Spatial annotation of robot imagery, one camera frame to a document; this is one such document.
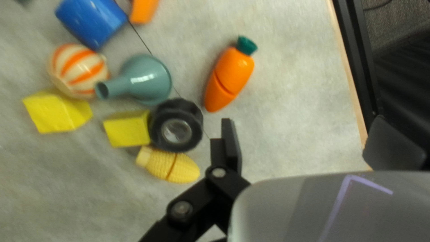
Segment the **orange toy carrot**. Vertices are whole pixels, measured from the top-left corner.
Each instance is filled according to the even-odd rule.
[[[157,9],[159,0],[133,0],[130,22],[133,24],[147,24],[151,22]]]
[[[251,54],[256,50],[254,42],[239,36],[236,47],[222,54],[206,87],[206,110],[216,112],[236,98],[254,70]]]

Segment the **yellow block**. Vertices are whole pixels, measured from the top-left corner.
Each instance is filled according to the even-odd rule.
[[[141,148],[136,164],[146,168],[155,177],[172,183],[194,182],[200,176],[199,167],[186,154],[170,153],[149,146]]]
[[[22,101],[39,133],[73,131],[92,117],[87,101],[70,98],[53,88]]]
[[[148,132],[149,111],[121,112],[103,122],[113,147],[142,146],[151,142]]]

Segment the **black cable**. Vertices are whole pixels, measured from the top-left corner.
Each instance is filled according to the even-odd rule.
[[[385,3],[381,4],[381,5],[377,5],[377,6],[374,6],[374,7],[371,7],[371,8],[367,8],[367,9],[363,9],[363,11],[375,10],[375,9],[384,7],[385,5],[391,3],[392,1],[393,0],[388,0],[387,2],[385,2]]]

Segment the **orange block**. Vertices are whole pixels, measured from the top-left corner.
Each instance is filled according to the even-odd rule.
[[[133,24],[147,24],[158,7],[159,0],[133,0],[130,22]]]

